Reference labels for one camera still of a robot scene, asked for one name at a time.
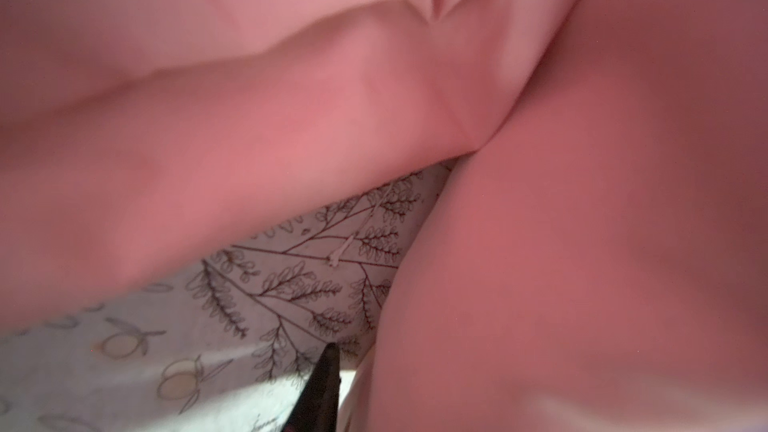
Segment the pink Snoopy hooded jacket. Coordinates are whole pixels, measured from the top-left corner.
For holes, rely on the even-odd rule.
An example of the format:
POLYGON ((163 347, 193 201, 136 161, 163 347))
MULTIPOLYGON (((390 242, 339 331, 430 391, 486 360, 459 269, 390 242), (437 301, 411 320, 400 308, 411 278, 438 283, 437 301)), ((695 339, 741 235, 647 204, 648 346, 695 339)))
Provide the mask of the pink Snoopy hooded jacket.
POLYGON ((767 0, 1 0, 1 427, 767 427, 767 0))

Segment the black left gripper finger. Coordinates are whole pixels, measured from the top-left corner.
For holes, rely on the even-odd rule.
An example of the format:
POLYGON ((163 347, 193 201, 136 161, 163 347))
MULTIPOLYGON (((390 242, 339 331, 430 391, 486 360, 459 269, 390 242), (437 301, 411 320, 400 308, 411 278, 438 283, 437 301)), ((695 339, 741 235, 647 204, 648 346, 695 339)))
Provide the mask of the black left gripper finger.
POLYGON ((338 421, 341 353, 325 346, 281 432, 335 432, 338 421))

